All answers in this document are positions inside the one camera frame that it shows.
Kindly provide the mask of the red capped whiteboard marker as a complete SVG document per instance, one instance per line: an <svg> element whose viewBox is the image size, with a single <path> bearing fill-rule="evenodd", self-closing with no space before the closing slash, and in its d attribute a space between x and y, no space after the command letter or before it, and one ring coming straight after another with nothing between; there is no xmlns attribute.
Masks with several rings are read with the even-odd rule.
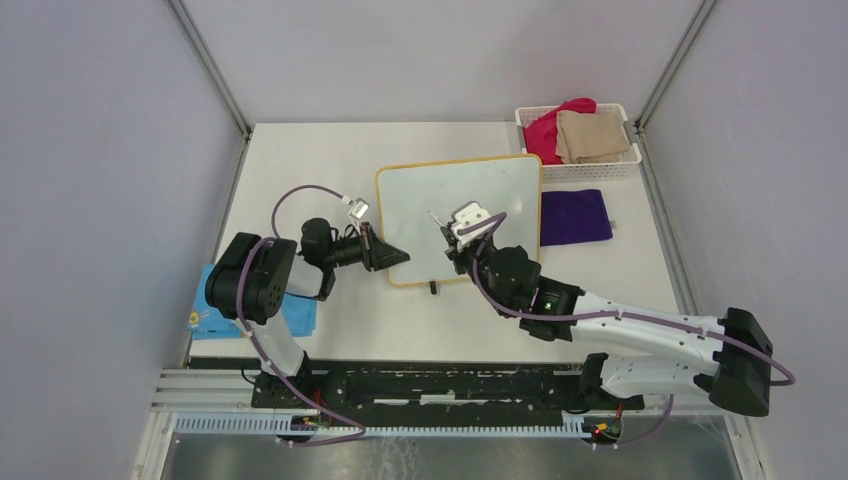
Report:
<svg viewBox="0 0 848 480"><path fill-rule="evenodd" d="M448 228L447 223L445 223L441 218L439 218L434 212L428 210L427 211L430 218L439 226L439 228Z"/></svg>

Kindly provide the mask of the yellow framed whiteboard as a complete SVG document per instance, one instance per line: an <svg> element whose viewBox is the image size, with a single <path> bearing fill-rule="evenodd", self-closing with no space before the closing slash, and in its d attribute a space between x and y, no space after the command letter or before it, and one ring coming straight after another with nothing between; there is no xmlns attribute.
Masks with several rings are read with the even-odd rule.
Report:
<svg viewBox="0 0 848 480"><path fill-rule="evenodd" d="M446 257L448 245L427 211L445 223L451 213L477 201L492 215L507 214L494 234L498 247L521 246L539 257L541 160L530 154L469 158L384 167L376 174L377 204L384 241L411 260L388 269L395 287L463 281Z"/></svg>

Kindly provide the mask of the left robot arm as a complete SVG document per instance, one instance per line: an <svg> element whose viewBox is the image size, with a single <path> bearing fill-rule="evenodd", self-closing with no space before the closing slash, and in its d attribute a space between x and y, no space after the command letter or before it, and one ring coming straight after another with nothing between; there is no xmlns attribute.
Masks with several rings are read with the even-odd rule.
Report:
<svg viewBox="0 0 848 480"><path fill-rule="evenodd" d="M302 225L299 242L236 234L207 277L204 296L250 338L263 372L279 377L278 397L297 408L312 399L314 381L311 361L285 322L284 297L324 301L338 268L360 264L376 272L410 260L368 222L349 225L341 236L326 219L312 218Z"/></svg>

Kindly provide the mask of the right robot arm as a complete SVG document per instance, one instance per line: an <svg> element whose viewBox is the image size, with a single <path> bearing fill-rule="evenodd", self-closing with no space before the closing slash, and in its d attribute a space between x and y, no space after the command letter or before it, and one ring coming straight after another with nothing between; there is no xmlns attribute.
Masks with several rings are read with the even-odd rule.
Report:
<svg viewBox="0 0 848 480"><path fill-rule="evenodd" d="M636 351L587 356L577 382L580 400L602 408L643 395L703 395L716 407L748 416L770 412L778 386L773 344L749 311L722 316L674 315L628 306L547 278L520 246L498 248L496 223L441 227L446 256L494 310L516 318L530 336L588 342Z"/></svg>

